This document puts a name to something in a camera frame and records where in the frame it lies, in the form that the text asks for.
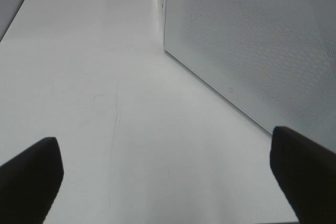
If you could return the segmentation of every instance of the white table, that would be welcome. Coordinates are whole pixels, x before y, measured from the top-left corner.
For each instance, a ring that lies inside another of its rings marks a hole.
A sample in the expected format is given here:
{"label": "white table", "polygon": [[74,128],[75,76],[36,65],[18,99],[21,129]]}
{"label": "white table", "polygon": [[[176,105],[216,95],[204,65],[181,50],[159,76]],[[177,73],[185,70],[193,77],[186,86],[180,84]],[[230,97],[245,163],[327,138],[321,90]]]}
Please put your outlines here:
{"label": "white table", "polygon": [[57,137],[48,224],[296,220],[270,135],[164,52],[160,1],[25,1],[0,43],[0,163]]}

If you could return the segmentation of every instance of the white perforated partition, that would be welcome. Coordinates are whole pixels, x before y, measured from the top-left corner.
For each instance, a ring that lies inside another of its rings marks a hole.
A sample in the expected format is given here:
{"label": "white perforated partition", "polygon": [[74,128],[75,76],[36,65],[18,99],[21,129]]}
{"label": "white perforated partition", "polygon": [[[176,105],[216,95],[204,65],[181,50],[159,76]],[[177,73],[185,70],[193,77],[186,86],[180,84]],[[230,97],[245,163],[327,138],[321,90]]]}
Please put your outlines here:
{"label": "white perforated partition", "polygon": [[167,0],[164,46],[268,131],[336,151],[336,0]]}

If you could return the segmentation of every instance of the perforated metal sheet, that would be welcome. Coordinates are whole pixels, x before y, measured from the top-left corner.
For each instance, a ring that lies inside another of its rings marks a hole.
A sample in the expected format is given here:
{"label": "perforated metal sheet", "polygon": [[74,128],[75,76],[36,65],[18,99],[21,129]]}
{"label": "perforated metal sheet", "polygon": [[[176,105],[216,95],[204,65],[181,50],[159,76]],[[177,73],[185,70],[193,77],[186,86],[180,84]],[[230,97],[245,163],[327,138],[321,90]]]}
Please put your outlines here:
{"label": "perforated metal sheet", "polygon": [[336,0],[167,0],[164,45],[267,130],[336,151]]}

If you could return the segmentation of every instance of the perforated panel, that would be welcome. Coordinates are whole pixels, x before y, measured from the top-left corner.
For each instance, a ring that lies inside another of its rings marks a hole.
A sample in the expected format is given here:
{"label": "perforated panel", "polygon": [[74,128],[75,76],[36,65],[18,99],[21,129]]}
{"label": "perforated panel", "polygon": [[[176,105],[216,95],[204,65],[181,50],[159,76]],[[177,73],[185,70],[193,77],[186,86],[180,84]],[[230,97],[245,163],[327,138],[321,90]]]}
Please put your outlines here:
{"label": "perforated panel", "polygon": [[167,0],[164,44],[267,130],[336,151],[335,0]]}

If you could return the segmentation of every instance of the white tabletop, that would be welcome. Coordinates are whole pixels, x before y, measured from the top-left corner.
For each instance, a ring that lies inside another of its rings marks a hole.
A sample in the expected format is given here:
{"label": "white tabletop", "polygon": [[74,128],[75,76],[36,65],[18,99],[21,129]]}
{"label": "white tabletop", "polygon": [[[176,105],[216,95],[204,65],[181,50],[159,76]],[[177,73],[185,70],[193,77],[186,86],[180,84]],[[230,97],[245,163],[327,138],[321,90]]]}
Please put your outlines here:
{"label": "white tabletop", "polygon": [[164,52],[160,1],[25,1],[0,43],[0,163],[57,137],[48,224],[296,220],[271,136]]}

